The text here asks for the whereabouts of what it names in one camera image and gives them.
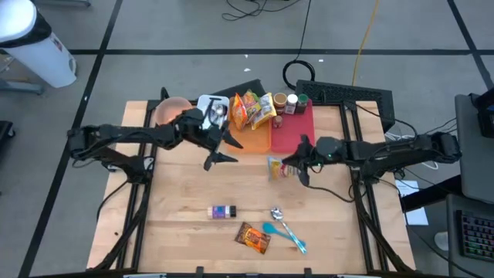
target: paper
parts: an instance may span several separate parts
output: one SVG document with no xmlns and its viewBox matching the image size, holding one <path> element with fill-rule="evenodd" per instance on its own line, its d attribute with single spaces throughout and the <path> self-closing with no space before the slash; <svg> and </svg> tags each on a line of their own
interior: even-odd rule
<svg viewBox="0 0 494 278">
<path fill-rule="evenodd" d="M 410 195 L 418 191 L 418 183 L 416 181 L 396 181 L 396 186 L 400 191 L 400 197 L 405 197 L 406 195 Z M 427 215 L 425 214 L 425 208 L 418 208 L 414 211 L 407 212 L 408 224 L 409 225 L 429 225 L 427 220 Z"/>
</svg>

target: wooden table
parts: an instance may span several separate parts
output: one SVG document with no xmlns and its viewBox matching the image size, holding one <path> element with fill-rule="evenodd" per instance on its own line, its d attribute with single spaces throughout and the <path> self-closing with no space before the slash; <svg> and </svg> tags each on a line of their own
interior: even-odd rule
<svg viewBox="0 0 494 278">
<path fill-rule="evenodd" d="M 146 104 L 128 102 L 122 125 L 142 126 Z M 375 102 L 359 104 L 377 113 Z M 313 112 L 316 138 L 343 138 L 337 107 L 314 107 Z M 378 117 L 359 110 L 359 118 L 365 141 L 384 140 Z M 348 119 L 352 127 L 350 113 Z M 136 154 L 137 149 L 137 144 L 117 145 L 117 150 L 127 155 Z M 366 273 L 355 204 L 304 188 L 298 178 L 268 182 L 265 154 L 234 154 L 239 163 L 217 164 L 204 171 L 207 154 L 188 142 L 171 151 L 158 151 L 140 272 L 193 273 L 196 266 L 203 266 L 206 273 L 302 273 L 304 267 L 312 268 L 313 273 Z M 122 172 L 110 174 L 105 194 L 125 178 Z M 383 179 L 394 183 L 391 174 Z M 345 165 L 326 166 L 320 174 L 311 175 L 311 185 L 347 196 L 349 170 Z M 374 186 L 374 192 L 384 237 L 414 268 L 396 189 L 381 182 Z M 129 194 L 127 186 L 103 207 L 88 267 L 98 264 L 121 234 Z M 208 220 L 207 207 L 211 205 L 237 205 L 236 219 Z M 306 242 L 305 256 L 280 236 L 272 237 L 265 255 L 234 241 L 244 221 L 262 230 L 263 222 L 272 221 L 269 210 L 275 205 L 283 209 L 288 226 Z M 374 268 L 379 269 L 370 232 L 369 239 Z M 134 238 L 127 249 L 126 266 L 130 265 L 133 244 Z"/>
</svg>

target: candy wrapper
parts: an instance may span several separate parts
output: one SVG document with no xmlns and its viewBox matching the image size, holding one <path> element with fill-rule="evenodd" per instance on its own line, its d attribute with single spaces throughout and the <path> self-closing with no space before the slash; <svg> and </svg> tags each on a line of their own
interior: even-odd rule
<svg viewBox="0 0 494 278">
<path fill-rule="evenodd" d="M 276 116 L 275 106 L 272 103 L 271 93 L 267 93 L 259 98 L 259 104 L 261 105 L 261 112 L 257 113 L 252 121 L 252 129 L 255 130 L 257 127 L 264 124 L 270 118 Z"/>
<path fill-rule="evenodd" d="M 283 164 L 281 159 L 268 157 L 269 180 L 288 178 L 299 174 L 299 169 Z"/>
<path fill-rule="evenodd" d="M 247 90 L 247 93 L 242 97 L 245 110 L 247 112 L 247 124 L 250 123 L 254 116 L 261 111 L 261 105 L 258 103 L 259 98 L 251 90 Z"/>
<path fill-rule="evenodd" d="M 244 128 L 245 124 L 247 124 L 247 121 L 249 119 L 247 118 L 247 111 L 245 110 L 242 98 L 239 96 L 238 93 L 233 99 L 233 104 L 230 111 L 232 112 L 232 121 L 235 123 L 237 129 L 241 131 L 242 128 Z"/>
<path fill-rule="evenodd" d="M 235 237 L 236 242 L 250 246 L 261 254 L 266 252 L 269 240 L 271 240 L 271 236 L 254 229 L 245 222 L 242 223 L 242 226 Z"/>
</svg>

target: spice jar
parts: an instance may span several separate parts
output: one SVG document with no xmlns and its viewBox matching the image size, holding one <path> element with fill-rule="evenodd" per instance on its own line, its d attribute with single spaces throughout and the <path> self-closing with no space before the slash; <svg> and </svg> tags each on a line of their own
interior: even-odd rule
<svg viewBox="0 0 494 278">
<path fill-rule="evenodd" d="M 286 95 L 284 93 L 277 93 L 272 98 L 275 105 L 276 115 L 281 115 L 285 112 Z"/>
</svg>

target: computer keyboard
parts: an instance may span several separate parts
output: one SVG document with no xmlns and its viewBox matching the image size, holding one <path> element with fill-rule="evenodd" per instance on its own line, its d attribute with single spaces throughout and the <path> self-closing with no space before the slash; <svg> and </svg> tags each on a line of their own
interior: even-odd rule
<svg viewBox="0 0 494 278">
<path fill-rule="evenodd" d="M 494 262 L 494 220 L 456 211 L 460 252 L 463 256 Z"/>
</svg>

